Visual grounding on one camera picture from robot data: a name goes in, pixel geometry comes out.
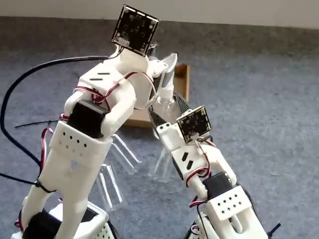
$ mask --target white wall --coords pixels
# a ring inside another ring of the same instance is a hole
[[[124,3],[161,20],[319,28],[319,0],[125,0]],[[117,19],[122,5],[117,0],[0,0],[0,15]]]

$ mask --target cardboard piece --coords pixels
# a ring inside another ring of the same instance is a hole
[[[189,100],[189,70],[190,66],[180,64],[175,67],[174,91]],[[134,110],[131,117],[124,123],[126,126],[152,128],[147,109]]]

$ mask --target black wire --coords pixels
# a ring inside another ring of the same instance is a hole
[[[16,127],[14,127],[14,128],[21,128],[21,127],[31,126],[31,125],[35,125],[35,124],[56,123],[56,122],[58,122],[58,120],[36,121],[36,122],[32,122],[32,123],[20,124],[20,125],[17,125]]]
[[[199,218],[200,218],[201,224],[203,225],[203,228],[204,228],[204,231],[205,231],[206,238],[208,239],[208,234],[207,234],[207,231],[206,231],[206,227],[205,227],[205,225],[204,225],[203,218],[202,218],[202,216],[201,216],[201,214],[200,214],[200,211],[199,211],[199,205],[200,205],[200,204],[198,204],[198,205],[196,206],[197,213],[198,213],[198,215],[199,215]]]
[[[11,134],[9,134],[9,132],[7,131],[7,129],[5,128],[5,112],[6,112],[6,108],[9,102],[9,98],[12,94],[12,92],[14,91],[14,89],[28,76],[30,76],[31,74],[50,67],[50,66],[54,66],[54,65],[59,65],[59,64],[64,64],[64,63],[71,63],[71,62],[81,62],[81,61],[100,61],[100,60],[109,60],[112,58],[117,57],[121,52],[123,51],[122,48],[119,49],[119,52],[116,56],[114,57],[108,57],[108,56],[84,56],[84,57],[71,57],[71,58],[64,58],[64,59],[58,59],[58,60],[53,60],[53,61],[49,61],[43,64],[40,64],[36,67],[31,68],[30,70],[28,70],[27,72],[25,72],[24,74],[22,74],[7,90],[4,98],[3,98],[3,102],[2,102],[2,107],[1,107],[1,112],[0,112],[0,128],[3,132],[3,134],[7,137],[7,139],[9,139],[16,147],[18,147],[19,149],[21,149],[25,154],[27,154],[39,167],[41,167],[41,163],[40,160],[34,155],[32,154],[27,148],[25,148],[22,144],[20,144],[15,138],[13,138],[13,136]],[[18,182],[24,182],[24,183],[29,183],[25,180],[20,180],[18,178],[6,175],[6,174],[0,174],[0,176],[8,178],[8,179],[12,179]]]
[[[236,183],[236,185],[242,187],[242,189],[244,190],[245,194],[247,195],[247,197],[248,197],[248,199],[249,199],[249,201],[250,201],[250,203],[251,203],[251,207],[252,207],[254,213],[256,214],[256,217],[257,217],[258,220],[260,221],[259,216],[258,216],[258,213],[257,213],[257,210],[256,210],[256,208],[255,208],[255,203],[254,203],[254,201],[253,201],[253,198],[251,197],[251,195],[249,194],[249,192],[243,187],[243,185],[241,185],[240,183]]]
[[[4,177],[4,178],[7,178],[7,179],[11,179],[11,180],[17,181],[17,182],[20,182],[20,183],[25,183],[25,184],[34,185],[34,182],[27,181],[27,180],[20,179],[20,178],[16,178],[16,177],[12,177],[12,176],[6,175],[6,174],[4,174],[4,173],[0,173],[0,176],[1,176],[1,177]]]
[[[210,141],[213,142],[213,136],[211,136],[211,135],[208,135],[208,136],[206,136],[204,138],[198,138],[197,140],[198,140],[198,142],[202,143],[202,142],[204,142],[204,141],[206,141],[208,139],[210,139]]]

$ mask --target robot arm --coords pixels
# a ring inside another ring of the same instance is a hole
[[[131,116],[137,99],[147,102],[150,98],[151,91],[137,97],[139,90],[133,87],[134,82],[145,82],[145,76],[131,74],[132,78],[127,79],[131,69],[126,65],[124,70],[123,60],[118,60],[100,63],[84,74],[66,101],[68,120],[58,122],[39,184],[32,186],[22,209],[21,224],[26,231],[31,219],[42,213],[46,200],[56,190],[62,194],[63,221],[55,238],[74,238],[87,209],[89,192],[112,144],[111,136]],[[140,60],[148,63],[147,57],[141,56]],[[165,67],[161,62],[148,65],[153,69],[145,69],[145,72],[157,72]],[[108,95],[111,109],[92,102],[91,90]]]
[[[187,121],[192,121],[187,116],[200,109],[203,107],[189,110],[179,123],[185,125]],[[157,131],[166,150],[172,154],[179,176],[200,199],[190,205],[204,205],[207,217],[203,216],[202,221],[197,220],[203,238],[268,239],[249,198],[243,188],[237,185],[236,175],[220,150],[212,142],[201,140],[198,135],[185,142],[187,127],[179,127],[179,123],[178,119],[173,125],[165,123]],[[194,135],[196,129],[193,128],[191,134]]]

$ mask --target gray carpet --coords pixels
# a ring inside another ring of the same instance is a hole
[[[114,21],[0,18],[0,100],[9,85],[39,63],[70,56],[110,54]],[[319,220],[319,32],[314,30],[162,22],[160,56],[178,51],[191,65],[190,104],[207,107],[215,143],[252,194],[266,229],[283,226],[277,239],[314,239]],[[95,63],[61,65],[38,72],[12,96],[10,132],[39,156],[43,125],[55,119],[83,74]],[[160,143],[146,129],[119,133],[141,159],[151,162]],[[34,180],[37,167],[0,134],[0,170]],[[169,184],[130,176],[114,165],[128,201],[111,212],[124,239],[181,238],[196,212],[192,194],[176,178]],[[0,179],[0,235],[13,222],[29,186]]]

